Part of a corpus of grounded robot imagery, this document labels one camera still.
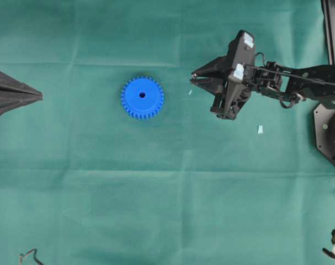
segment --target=metal rod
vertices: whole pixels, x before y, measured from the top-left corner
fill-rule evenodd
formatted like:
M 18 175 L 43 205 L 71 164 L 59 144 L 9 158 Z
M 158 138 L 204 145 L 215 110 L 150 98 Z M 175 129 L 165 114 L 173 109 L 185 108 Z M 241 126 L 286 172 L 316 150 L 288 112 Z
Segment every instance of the metal rod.
M 246 65 L 246 66 L 248 66 L 248 67 L 250 67 L 252 69 L 257 69 L 257 70 L 261 70 L 261 71 L 265 71 L 265 72 L 270 72 L 270 73 L 276 73 L 276 74 L 281 75 L 281 76 L 294 77 L 294 78 L 306 80 L 306 81 L 309 81 L 309 82 L 312 82 L 312 83 L 328 84 L 328 85 L 331 85 L 331 86 L 335 86 L 335 83 L 321 81 L 321 80 L 317 80 L 317 79 L 306 78 L 306 77 L 302 77 L 302 76 L 297 76 L 297 75 L 293 75 L 291 73 L 284 73 L 284 72 L 278 72 L 278 71 L 268 70 L 267 68 L 262 68 L 262 67 L 253 66 L 253 65 Z

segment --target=cable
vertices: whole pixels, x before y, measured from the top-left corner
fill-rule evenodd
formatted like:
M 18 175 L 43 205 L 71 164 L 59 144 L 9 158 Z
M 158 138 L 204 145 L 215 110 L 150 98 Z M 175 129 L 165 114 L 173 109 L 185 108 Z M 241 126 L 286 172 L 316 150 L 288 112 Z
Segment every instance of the cable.
M 266 66 L 265 54 L 264 54 L 263 52 L 258 52 L 258 53 L 256 53 L 256 54 L 255 54 L 255 58 L 256 58 L 257 56 L 259 56 L 260 54 L 262 54 L 262 64 L 263 64 L 263 66 Z
M 33 248 L 32 250 L 28 251 L 25 255 L 24 254 L 20 254 L 19 255 L 19 265 L 22 265 L 23 264 L 23 259 L 26 259 L 28 255 L 30 255 L 32 252 L 34 252 L 33 254 L 33 258 L 34 258 L 34 261 L 38 264 L 38 265 L 44 265 L 42 262 L 40 262 L 37 257 L 36 257 L 36 254 L 37 254 L 37 249 L 36 248 Z

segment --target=black plastic part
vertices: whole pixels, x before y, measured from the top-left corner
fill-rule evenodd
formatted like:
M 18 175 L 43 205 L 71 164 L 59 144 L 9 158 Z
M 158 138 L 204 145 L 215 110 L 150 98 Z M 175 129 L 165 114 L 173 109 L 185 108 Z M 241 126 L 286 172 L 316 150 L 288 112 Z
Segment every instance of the black plastic part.
M 253 39 L 252 34 L 239 31 L 236 38 L 229 43 L 226 56 L 218 57 L 192 73 L 191 83 L 214 95 L 210 111 L 221 119 L 234 120 L 251 96 L 251 90 L 241 84 L 241 80 L 233 77 L 237 64 L 255 63 L 255 47 L 245 42 L 245 34 Z M 252 73 L 245 71 L 249 78 Z
M 42 99 L 41 92 L 0 71 L 0 115 Z
M 327 109 L 335 109 L 335 65 L 320 65 L 292 71 L 298 76 L 307 76 L 327 82 L 307 82 L 305 79 L 290 78 L 286 93 L 300 93 L 302 96 L 320 101 Z
M 317 149 L 335 166 L 335 109 L 326 109 L 320 104 L 313 112 Z

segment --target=gear teeth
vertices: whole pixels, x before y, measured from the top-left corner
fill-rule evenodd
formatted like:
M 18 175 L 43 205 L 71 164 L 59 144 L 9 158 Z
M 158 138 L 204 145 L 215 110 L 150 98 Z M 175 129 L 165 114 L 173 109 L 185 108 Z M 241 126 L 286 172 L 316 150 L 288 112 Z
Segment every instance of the gear teeth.
M 154 107 L 152 107 L 149 112 L 140 112 L 140 111 L 136 111 L 134 110 L 134 108 L 131 108 L 126 101 L 126 94 L 127 93 L 131 93 L 132 90 L 127 90 L 128 87 L 130 86 L 130 84 L 132 82 L 134 82 L 135 80 L 138 79 L 145 79 L 145 80 L 149 80 L 151 82 L 153 82 L 157 89 L 158 89 L 158 102 L 156 103 L 156 105 Z M 121 98 L 121 104 L 124 108 L 124 110 L 127 112 L 127 114 L 129 116 L 131 116 L 134 119 L 137 120 L 147 120 L 147 119 L 151 119 L 155 116 L 157 116 L 159 114 L 159 111 L 161 110 L 161 108 L 163 107 L 164 104 L 164 91 L 163 88 L 161 87 L 161 85 L 159 84 L 158 81 L 156 81 L 155 79 L 149 77 L 149 76 L 138 76 L 138 77 L 134 77 L 131 80 L 129 80 L 122 88 L 121 94 L 120 94 L 120 98 Z

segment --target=green cloth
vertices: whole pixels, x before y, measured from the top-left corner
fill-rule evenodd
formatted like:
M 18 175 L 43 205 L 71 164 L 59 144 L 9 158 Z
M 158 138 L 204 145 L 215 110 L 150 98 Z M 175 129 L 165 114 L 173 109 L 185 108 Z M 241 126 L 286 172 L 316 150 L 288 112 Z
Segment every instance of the green cloth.
M 0 117 L 0 264 L 335 264 L 317 103 L 254 93 L 225 121 L 189 84 L 240 29 L 269 61 L 327 63 L 315 0 L 0 0 L 0 70 L 44 93 Z M 140 75 L 165 93 L 148 121 L 120 103 Z

